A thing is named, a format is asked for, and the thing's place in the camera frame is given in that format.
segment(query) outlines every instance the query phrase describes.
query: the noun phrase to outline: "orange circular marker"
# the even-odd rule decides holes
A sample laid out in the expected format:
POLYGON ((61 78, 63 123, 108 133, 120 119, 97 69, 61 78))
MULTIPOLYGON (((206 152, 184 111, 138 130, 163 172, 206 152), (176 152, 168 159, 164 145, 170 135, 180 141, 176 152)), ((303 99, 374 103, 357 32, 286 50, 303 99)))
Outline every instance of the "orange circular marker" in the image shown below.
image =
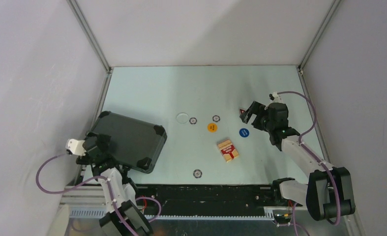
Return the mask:
POLYGON ((208 124, 208 131, 213 133, 216 132, 218 129, 218 126, 215 123, 208 124))

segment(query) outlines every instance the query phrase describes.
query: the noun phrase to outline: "white circular marker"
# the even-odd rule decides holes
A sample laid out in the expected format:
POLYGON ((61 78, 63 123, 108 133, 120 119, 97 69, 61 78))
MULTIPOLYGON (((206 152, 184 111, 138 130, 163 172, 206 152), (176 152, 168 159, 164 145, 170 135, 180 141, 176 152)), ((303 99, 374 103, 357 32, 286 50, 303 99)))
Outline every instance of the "white circular marker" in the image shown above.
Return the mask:
POLYGON ((176 120, 180 124, 185 124, 185 123, 187 123, 189 121, 189 115, 182 112, 182 113, 178 114, 178 116, 176 117, 176 120))

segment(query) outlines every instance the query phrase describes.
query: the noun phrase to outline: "metal frame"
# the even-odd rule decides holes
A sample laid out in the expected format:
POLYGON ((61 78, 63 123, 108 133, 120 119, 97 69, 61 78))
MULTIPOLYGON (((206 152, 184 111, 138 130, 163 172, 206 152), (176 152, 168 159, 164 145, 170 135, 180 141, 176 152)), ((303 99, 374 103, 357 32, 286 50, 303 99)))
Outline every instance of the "metal frame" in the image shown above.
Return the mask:
POLYGON ((306 66, 313 50, 315 49, 316 45, 318 44, 319 40, 321 39, 322 35, 324 34, 325 29, 327 28, 327 26, 331 22, 331 19, 334 16, 335 12, 337 11, 338 7, 340 6, 341 2, 342 2, 342 0, 334 0, 332 2, 331 6, 329 7, 327 15, 325 16, 324 20, 322 20, 322 23, 319 26, 318 31, 316 31, 316 34, 315 34, 308 50, 306 50, 306 53, 303 56, 302 61, 300 61, 300 64, 299 64, 300 69, 303 69, 306 66))
POLYGON ((79 4, 77 3, 76 0, 67 0, 67 2, 69 3, 70 8, 75 14, 76 19, 79 22, 80 26, 82 27, 82 30, 85 33, 86 37, 88 37, 88 41, 92 46, 93 50, 95 51, 96 55, 98 56, 99 60, 101 61, 105 71, 109 73, 111 71, 111 66, 108 64, 108 61, 106 60, 105 55, 103 54, 102 49, 95 38, 95 35, 90 29, 89 24, 82 10, 80 9, 79 4))
MULTIPOLYGON (((91 122, 92 124, 94 124, 94 122, 96 121, 96 118, 98 117, 99 113, 102 110, 102 107, 103 107, 103 104, 105 101, 105 97, 107 94, 107 90, 109 87, 109 83, 111 81, 113 68, 111 68, 111 66, 108 64, 108 61, 107 61, 105 55, 103 54, 102 49, 101 49, 99 43, 97 42, 92 30, 90 29, 89 24, 84 16, 82 10, 80 9, 80 6, 77 3, 77 1, 76 0, 67 0, 67 2, 69 3, 71 10, 73 11, 74 15, 76 16, 77 21, 79 22, 80 26, 82 27, 83 32, 87 36, 90 45, 92 46, 93 50, 95 51, 96 55, 98 56, 105 71, 108 73, 106 78, 105 78, 105 82, 103 84, 102 93, 100 95, 99 101, 98 101, 97 106, 96 106, 95 115, 94 115, 92 122, 91 122)), ((342 2, 342 0, 334 0, 332 2, 325 18, 323 19, 320 27, 318 28, 314 38, 312 39, 309 48, 307 49, 306 53, 304 54, 300 64, 297 66, 297 71, 298 71, 300 82, 302 84, 303 92, 309 99, 310 99, 310 94, 308 92, 307 85, 306 85, 306 82, 304 80, 303 69, 306 66, 306 64, 307 64, 310 56, 312 55, 314 49, 316 48, 317 44, 319 43, 321 37, 323 36, 326 28, 328 27, 329 23, 331 22, 332 17, 335 15, 341 2, 342 2)), ((309 109, 309 111, 310 111, 311 116, 313 118, 313 111, 311 109, 309 109)), ((322 154, 324 155, 324 158, 327 161, 329 161, 327 147, 326 147, 326 144, 324 142, 324 137, 322 135, 319 124, 317 124, 315 126, 315 130, 316 130, 316 134, 317 134, 320 146, 321 146, 322 154)), ((81 172, 81 168, 78 172, 78 175, 75 178, 75 181, 74 181, 75 183, 79 177, 80 172, 81 172)), ((105 207, 105 205, 104 205, 105 199, 103 196, 103 192, 102 192, 101 196, 98 196, 101 193, 99 191, 99 190, 101 190, 100 186, 99 187, 96 187, 96 186, 83 187, 83 188, 88 188, 86 190, 89 190, 89 192, 88 191, 83 191, 83 192, 82 191, 71 191, 62 197, 60 205, 68 203, 68 204, 75 205, 76 207, 91 207, 91 208, 92 207, 105 207), (68 200, 66 200, 66 198, 72 199, 74 201, 69 202, 68 200)), ((268 207, 267 209, 268 210, 285 210, 286 208, 285 207, 268 207)), ((360 218, 359 218, 359 214, 357 211, 354 215, 345 216, 344 219, 345 219, 345 224, 347 226, 348 234, 350 236, 364 236, 365 235, 365 232, 364 232, 364 229, 360 223, 360 218)))

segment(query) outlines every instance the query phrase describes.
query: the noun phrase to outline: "blue circular marker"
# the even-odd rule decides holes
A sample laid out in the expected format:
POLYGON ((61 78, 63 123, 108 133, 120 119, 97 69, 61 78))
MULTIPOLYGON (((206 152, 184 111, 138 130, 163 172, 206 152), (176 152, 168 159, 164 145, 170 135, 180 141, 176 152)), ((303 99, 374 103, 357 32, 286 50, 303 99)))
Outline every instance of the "blue circular marker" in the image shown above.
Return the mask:
POLYGON ((239 134, 241 135, 241 137, 247 138, 250 135, 250 131, 248 131, 248 129, 243 128, 239 130, 239 134))

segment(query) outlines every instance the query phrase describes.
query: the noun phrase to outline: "purple cable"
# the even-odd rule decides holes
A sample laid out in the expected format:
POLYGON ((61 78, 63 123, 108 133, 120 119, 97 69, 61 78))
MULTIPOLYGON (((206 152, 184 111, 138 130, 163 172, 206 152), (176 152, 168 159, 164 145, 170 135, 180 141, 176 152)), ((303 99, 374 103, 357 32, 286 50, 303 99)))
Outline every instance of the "purple cable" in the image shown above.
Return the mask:
POLYGON ((49 163, 50 161, 58 158, 58 157, 61 157, 61 156, 64 156, 65 154, 61 154, 61 155, 57 155, 57 156, 53 156, 52 158, 48 159, 47 161, 45 161, 41 166, 40 168, 38 168, 38 171, 37 171, 37 174, 35 175, 35 183, 37 184, 37 187, 43 191, 44 193, 47 193, 47 194, 63 194, 63 193, 67 193, 67 192, 70 192, 70 191, 73 191, 73 190, 77 190, 80 186, 88 183, 89 181, 93 180, 93 179, 103 179, 103 180, 107 180, 104 176, 94 176, 92 178, 88 178, 87 180, 79 183, 78 185, 72 187, 72 188, 69 188, 69 189, 65 189, 65 190, 62 190, 62 191, 50 191, 50 190, 47 190, 45 188, 43 188, 43 186, 41 186, 40 184, 40 172, 41 170, 43 169, 43 167, 45 165, 47 165, 47 163, 49 163))
POLYGON ((149 219, 149 222, 151 223, 151 222, 153 222, 154 220, 156 220, 160 216, 160 214, 161 214, 161 204, 156 199, 149 198, 149 197, 139 197, 139 198, 136 198, 135 201, 138 201, 138 200, 141 200, 141 199, 153 201, 153 202, 157 203, 157 205, 158 205, 158 213, 157 213, 157 215, 155 217, 149 219))
MULTIPOLYGON (((296 205, 297 205, 297 203, 295 203, 295 204, 293 205, 293 211, 292 211, 293 223, 291 223, 290 225, 293 225, 293 227, 295 228, 295 235, 296 235, 296 236, 299 236, 298 230, 297 230, 296 226, 299 227, 299 228, 301 228, 301 229, 306 233, 306 235, 310 236, 308 230, 306 230, 304 226, 302 226, 302 225, 296 223, 296 220, 295 220, 295 207, 296 207, 296 205)), ((289 224, 279 224, 280 227, 283 227, 283 226, 290 226, 290 225, 289 225, 289 224)))
MULTIPOLYGON (((37 187, 43 191, 44 193, 47 193, 47 194, 63 194, 63 193, 67 193, 67 192, 70 192, 70 191, 73 191, 73 190, 78 190, 78 188, 86 183, 88 183, 89 181, 91 181, 92 179, 103 179, 106 181, 106 184, 108 185, 108 191, 109 191, 109 195, 111 196, 111 201, 112 201, 112 206, 114 207, 114 210, 115 212, 117 213, 117 216, 118 218, 120 219, 120 221, 123 223, 123 225, 134 235, 134 236, 138 236, 138 234, 129 226, 129 224, 124 220, 123 216, 121 215, 121 213, 119 212, 118 208, 117 208, 117 205, 115 202, 113 202, 114 200, 114 193, 112 192, 112 187, 111 187, 111 184, 109 183, 109 181, 107 181, 108 179, 104 176, 94 176, 94 177, 91 177, 91 178, 88 178, 87 180, 79 183, 78 185, 72 187, 72 188, 69 188, 69 189, 65 189, 65 190, 62 190, 62 191, 49 191, 45 188, 43 188, 43 186, 41 186, 40 184, 40 173, 41 173, 41 170, 43 169, 43 167, 45 165, 47 165, 47 163, 49 163, 50 161, 60 157, 60 156, 64 156, 65 154, 61 154, 61 155, 57 155, 57 156, 53 156, 52 158, 48 159, 47 161, 45 161, 41 166, 40 168, 38 168, 38 171, 37 171, 37 174, 35 175, 35 182, 37 184, 37 187)), ((161 204, 159 201, 157 201, 156 199, 153 199, 153 198, 145 198, 147 200, 152 200, 154 202, 156 202, 158 204, 158 208, 159 208, 159 211, 158 211, 158 214, 153 217, 151 221, 154 221, 161 213, 161 204)), ((93 229, 90 229, 90 230, 84 230, 84 231, 80 231, 80 230, 77 230, 74 228, 73 226, 73 222, 72 222, 72 229, 78 231, 78 232, 87 232, 87 231, 90 231, 90 230, 93 230, 93 229)))
POLYGON ((302 142, 303 136, 306 135, 307 133, 309 133, 310 131, 312 131, 312 129, 315 128, 315 124, 318 122, 318 118, 316 117, 315 106, 313 105, 313 103, 311 102, 311 100, 310 100, 309 98, 307 98, 305 95, 303 95, 303 94, 301 94, 301 93, 299 93, 299 92, 295 92, 295 91, 283 91, 283 92, 278 92, 277 94, 280 95, 280 94, 285 94, 285 93, 292 93, 292 94, 296 94, 296 95, 299 95, 299 96, 303 97, 303 98, 306 100, 306 102, 307 102, 307 103, 311 106, 311 108, 312 108, 312 112, 313 112, 313 124, 312 124, 312 126, 311 126, 308 130, 306 130, 303 134, 301 134, 301 135, 299 136, 299 143, 301 143, 301 142, 302 142))
POLYGON ((338 193, 338 188, 336 186, 336 182, 335 182, 335 179, 334 177, 332 176, 332 173, 331 171, 329 171, 328 167, 322 163, 322 160, 319 159, 316 154, 314 154, 305 144, 302 143, 302 137, 309 133, 312 129, 315 128, 315 124, 318 122, 318 118, 316 116, 316 110, 315 110, 315 106, 313 105, 312 101, 307 98, 305 95, 299 93, 299 92, 295 92, 295 91, 283 91, 283 92, 278 92, 277 94, 286 94, 286 93, 292 93, 292 94, 296 94, 296 95, 299 95, 301 97, 303 97, 306 102, 310 105, 310 107, 312 108, 312 112, 313 112, 313 124, 312 126, 304 133, 302 133, 300 136, 299 136, 299 144, 300 146, 305 150, 307 151, 321 166, 322 168, 325 169, 326 173, 328 174, 328 177, 329 179, 331 180, 331 183, 332 183, 332 187, 334 188, 334 195, 335 195, 335 203, 337 205, 337 217, 336 217, 336 220, 335 222, 332 222, 330 219, 327 219, 327 221, 332 224, 332 225, 338 225, 339 222, 341 221, 341 204, 340 204, 340 201, 339 201, 339 193, 338 193))

